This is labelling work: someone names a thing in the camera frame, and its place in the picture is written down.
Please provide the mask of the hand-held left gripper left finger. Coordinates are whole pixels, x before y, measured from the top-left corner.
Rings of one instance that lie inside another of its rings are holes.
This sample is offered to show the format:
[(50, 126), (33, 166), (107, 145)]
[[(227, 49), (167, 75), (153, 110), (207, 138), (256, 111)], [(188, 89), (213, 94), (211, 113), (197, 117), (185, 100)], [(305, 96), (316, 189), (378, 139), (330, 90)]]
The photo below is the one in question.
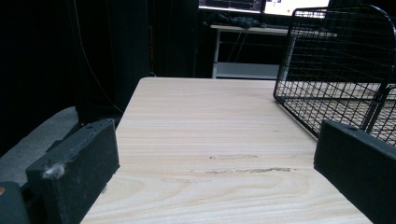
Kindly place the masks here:
[(26, 169), (44, 201), (46, 224), (79, 224), (120, 168), (112, 119), (88, 124)]

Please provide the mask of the dark cloth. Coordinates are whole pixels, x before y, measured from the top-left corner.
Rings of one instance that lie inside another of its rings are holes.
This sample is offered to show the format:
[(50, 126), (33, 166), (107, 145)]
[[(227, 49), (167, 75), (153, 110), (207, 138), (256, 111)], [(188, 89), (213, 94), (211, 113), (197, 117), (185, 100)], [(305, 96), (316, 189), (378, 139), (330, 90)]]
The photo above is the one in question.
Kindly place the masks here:
[(213, 12), (203, 21), (205, 25), (229, 25), (241, 28), (260, 27), (261, 23), (250, 17), (232, 17), (230, 14), (223, 12)]

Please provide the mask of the computer monitor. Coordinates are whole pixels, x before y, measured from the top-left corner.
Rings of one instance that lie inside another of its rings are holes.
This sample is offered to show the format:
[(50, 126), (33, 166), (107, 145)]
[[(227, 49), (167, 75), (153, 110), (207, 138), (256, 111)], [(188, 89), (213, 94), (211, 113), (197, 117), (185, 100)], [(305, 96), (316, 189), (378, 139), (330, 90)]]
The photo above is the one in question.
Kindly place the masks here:
[(263, 13), (291, 16), (296, 8), (326, 7), (330, 0), (265, 0)]
[(199, 0), (200, 9), (261, 13), (262, 0)]

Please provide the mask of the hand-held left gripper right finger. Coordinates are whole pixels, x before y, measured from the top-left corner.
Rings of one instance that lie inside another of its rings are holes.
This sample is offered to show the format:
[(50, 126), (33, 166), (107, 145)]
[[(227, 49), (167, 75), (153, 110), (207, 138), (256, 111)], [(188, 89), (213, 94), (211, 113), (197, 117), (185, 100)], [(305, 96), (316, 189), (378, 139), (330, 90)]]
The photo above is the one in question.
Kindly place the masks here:
[(314, 168), (374, 224), (396, 224), (396, 147), (325, 119)]

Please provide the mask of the black curtain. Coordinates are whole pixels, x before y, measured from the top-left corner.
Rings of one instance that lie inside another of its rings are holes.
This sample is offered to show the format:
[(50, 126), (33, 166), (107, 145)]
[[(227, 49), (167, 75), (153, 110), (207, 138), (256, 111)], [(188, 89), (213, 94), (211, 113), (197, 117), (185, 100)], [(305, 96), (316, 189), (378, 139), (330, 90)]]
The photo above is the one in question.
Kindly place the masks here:
[(199, 0), (0, 0), (0, 157), (73, 106), (119, 115), (154, 65), (191, 63)]

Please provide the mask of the white desk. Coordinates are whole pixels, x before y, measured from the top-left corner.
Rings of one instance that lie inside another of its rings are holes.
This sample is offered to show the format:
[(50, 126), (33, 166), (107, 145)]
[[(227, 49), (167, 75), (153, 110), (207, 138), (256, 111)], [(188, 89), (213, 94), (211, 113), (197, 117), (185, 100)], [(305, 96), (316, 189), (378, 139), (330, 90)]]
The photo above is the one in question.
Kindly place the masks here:
[(290, 60), (297, 40), (280, 26), (210, 28), (216, 31), (213, 78), (276, 80), (279, 67)]

